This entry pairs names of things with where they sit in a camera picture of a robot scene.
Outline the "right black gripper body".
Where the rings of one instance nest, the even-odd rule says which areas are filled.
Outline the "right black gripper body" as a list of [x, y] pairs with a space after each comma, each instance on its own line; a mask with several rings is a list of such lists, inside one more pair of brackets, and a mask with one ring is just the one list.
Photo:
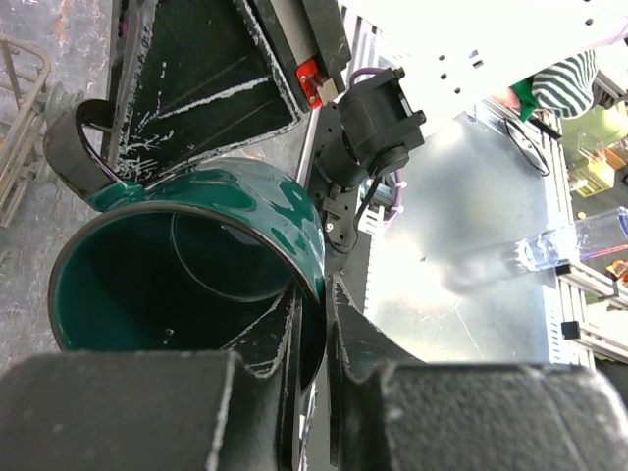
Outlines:
[[303, 111], [320, 108], [345, 90], [351, 59], [337, 1], [251, 1], [258, 24]]

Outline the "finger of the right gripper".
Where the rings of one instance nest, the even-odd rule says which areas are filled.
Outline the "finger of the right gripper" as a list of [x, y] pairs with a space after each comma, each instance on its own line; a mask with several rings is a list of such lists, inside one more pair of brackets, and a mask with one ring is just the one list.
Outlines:
[[130, 1], [108, 160], [164, 177], [291, 131], [304, 110], [252, 1]]

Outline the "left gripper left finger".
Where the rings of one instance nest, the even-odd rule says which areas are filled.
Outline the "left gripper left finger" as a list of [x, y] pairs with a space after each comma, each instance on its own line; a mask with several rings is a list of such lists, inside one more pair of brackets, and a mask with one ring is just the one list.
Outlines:
[[5, 470], [294, 470], [302, 301], [218, 351], [56, 353], [1, 379]]

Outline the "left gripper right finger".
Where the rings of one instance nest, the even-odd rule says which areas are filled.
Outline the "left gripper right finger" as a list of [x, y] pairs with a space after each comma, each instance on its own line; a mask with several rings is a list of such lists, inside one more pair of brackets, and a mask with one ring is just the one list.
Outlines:
[[326, 281], [330, 460], [340, 470], [623, 470], [627, 411], [572, 365], [427, 364]]

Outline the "dark green mug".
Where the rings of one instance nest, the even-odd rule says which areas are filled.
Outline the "dark green mug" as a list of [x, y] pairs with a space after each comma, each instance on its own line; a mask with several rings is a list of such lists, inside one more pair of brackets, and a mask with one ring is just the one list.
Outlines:
[[113, 117], [110, 102], [86, 100], [44, 136], [49, 166], [97, 213], [50, 274], [56, 343], [67, 351], [216, 350], [297, 285], [308, 387], [325, 348], [325, 242], [306, 190], [242, 157], [215, 158], [151, 185], [124, 181], [84, 132], [108, 130]]

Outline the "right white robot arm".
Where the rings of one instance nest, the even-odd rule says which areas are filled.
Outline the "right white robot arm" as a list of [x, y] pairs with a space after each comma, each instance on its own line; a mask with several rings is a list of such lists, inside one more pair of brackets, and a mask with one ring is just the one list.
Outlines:
[[[298, 73], [288, 37], [267, 1], [133, 1], [119, 91], [104, 101], [111, 135], [96, 162], [104, 180], [82, 197], [110, 211], [161, 190], [173, 203], [223, 213], [281, 251], [323, 247], [318, 216], [295, 181], [263, 211], [235, 190], [211, 200], [186, 177], [196, 164], [291, 131], [343, 90], [349, 44], [334, 1], [299, 1], [295, 37], [313, 46], [314, 71]], [[474, 100], [575, 52], [627, 32], [623, 1], [357, 1], [354, 9], [398, 47], [408, 103], [437, 131]]]

